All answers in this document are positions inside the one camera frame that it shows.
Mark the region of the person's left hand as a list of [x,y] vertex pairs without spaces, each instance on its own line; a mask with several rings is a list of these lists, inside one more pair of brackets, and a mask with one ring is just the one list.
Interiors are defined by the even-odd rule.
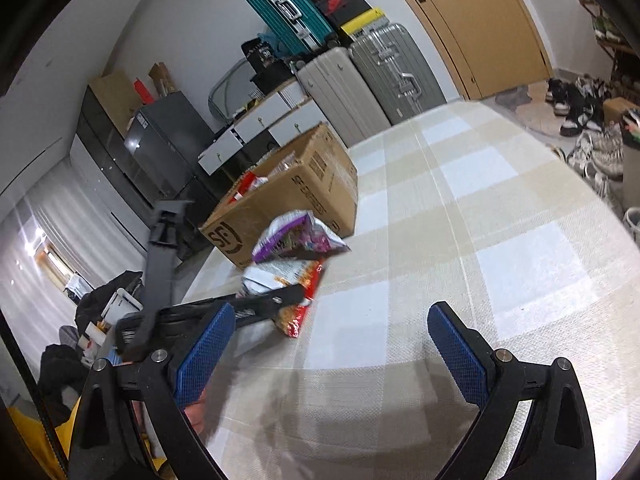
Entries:
[[[145,434],[150,436],[152,434],[153,426],[148,411],[144,407],[144,404],[141,401],[134,401],[132,402],[132,407],[134,408],[134,414],[136,415],[139,427]],[[188,405],[183,410],[183,414],[186,415],[186,418],[197,434],[201,434],[205,428],[205,413],[206,391],[203,391],[198,400]]]

